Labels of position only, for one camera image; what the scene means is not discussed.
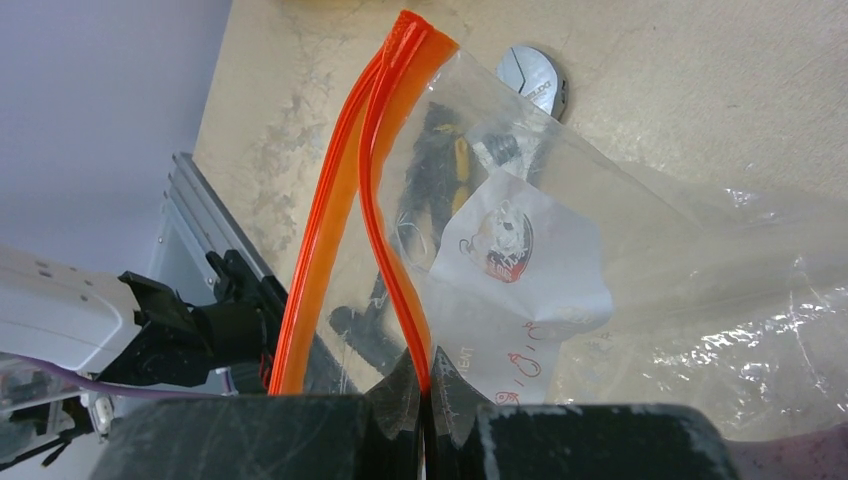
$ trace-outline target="clear plastic bag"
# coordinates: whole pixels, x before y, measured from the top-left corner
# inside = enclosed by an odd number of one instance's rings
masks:
[[[500,404],[682,403],[737,440],[845,421],[844,206],[613,164],[412,14],[351,99],[347,173],[328,153],[316,205],[349,211],[358,186],[361,211],[332,230],[313,209],[281,344],[317,325],[360,390],[405,339],[422,388],[441,346]],[[306,290],[318,258],[332,274]]]
[[[0,415],[79,394],[76,385],[17,357],[0,354]]]

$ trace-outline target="white wall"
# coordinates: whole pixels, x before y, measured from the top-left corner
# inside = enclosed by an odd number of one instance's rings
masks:
[[[0,1],[0,242],[147,273],[170,155],[191,151],[230,0]],[[86,478],[94,438],[0,479]]]

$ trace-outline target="printed logo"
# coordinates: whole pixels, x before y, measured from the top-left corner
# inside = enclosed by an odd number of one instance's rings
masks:
[[[504,200],[483,217],[475,235],[459,241],[459,251],[486,275],[517,282],[533,254],[533,226],[527,215]]]
[[[547,90],[549,88],[551,88],[551,81],[550,80],[548,80],[547,82],[543,83],[542,85],[539,85],[538,87],[536,87],[535,90],[533,90],[532,92],[527,94],[526,98],[527,98],[527,100],[530,100],[532,102],[533,100],[536,99],[536,97],[545,93],[545,90]]]
[[[498,392],[495,394],[495,405],[520,405],[518,394],[515,392]]]

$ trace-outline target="yellow part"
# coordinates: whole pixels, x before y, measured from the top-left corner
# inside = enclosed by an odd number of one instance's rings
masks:
[[[460,183],[467,183],[471,176],[471,163],[468,157],[468,142],[465,137],[459,137],[453,144],[454,157],[456,158],[456,179]]]
[[[462,133],[459,131],[459,125],[454,125],[453,123],[443,123],[435,128],[437,132],[440,133],[451,133],[451,134],[459,134]]]
[[[460,187],[456,189],[456,193],[453,194],[453,204],[451,204],[452,215],[456,215],[456,212],[462,208],[465,201],[468,200],[470,193],[471,192],[469,192],[467,185],[460,185]]]

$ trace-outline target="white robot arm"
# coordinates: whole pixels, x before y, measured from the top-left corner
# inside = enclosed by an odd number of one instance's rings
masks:
[[[132,289],[0,245],[0,351],[97,374],[141,331]]]

